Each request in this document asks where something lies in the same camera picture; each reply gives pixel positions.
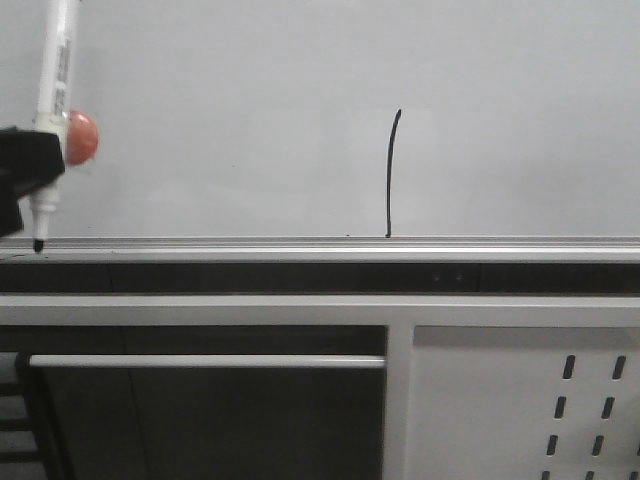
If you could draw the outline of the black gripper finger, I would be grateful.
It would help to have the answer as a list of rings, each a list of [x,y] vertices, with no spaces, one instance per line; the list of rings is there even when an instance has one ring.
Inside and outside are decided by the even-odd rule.
[[[9,127],[1,130],[1,236],[21,231],[19,200],[65,171],[56,134]]]

